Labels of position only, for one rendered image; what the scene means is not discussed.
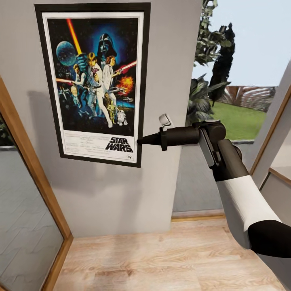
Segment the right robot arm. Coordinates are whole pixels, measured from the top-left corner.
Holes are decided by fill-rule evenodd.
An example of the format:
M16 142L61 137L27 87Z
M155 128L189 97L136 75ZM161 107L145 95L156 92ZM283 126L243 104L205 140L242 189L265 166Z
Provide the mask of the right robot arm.
M256 187L242 162L242 152L225 139L221 120L174 127L168 114L159 116L158 133L137 140L139 144L167 146L200 144L221 197L229 230L245 249L253 250L291 290L291 227L282 223Z

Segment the poster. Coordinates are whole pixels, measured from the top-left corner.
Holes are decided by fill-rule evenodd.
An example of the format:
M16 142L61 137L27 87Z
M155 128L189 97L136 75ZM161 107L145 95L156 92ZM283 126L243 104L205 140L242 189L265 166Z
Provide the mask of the poster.
M60 157L141 168L151 3L34 6Z

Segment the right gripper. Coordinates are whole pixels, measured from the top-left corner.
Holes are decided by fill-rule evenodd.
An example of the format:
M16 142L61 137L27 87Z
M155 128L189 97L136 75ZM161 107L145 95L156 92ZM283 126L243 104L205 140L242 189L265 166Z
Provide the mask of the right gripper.
M167 146L181 146L186 144L186 131L184 127L175 127L172 129L162 130L159 128L158 133L144 136L143 139L137 140L139 144L161 145L162 151L167 151Z

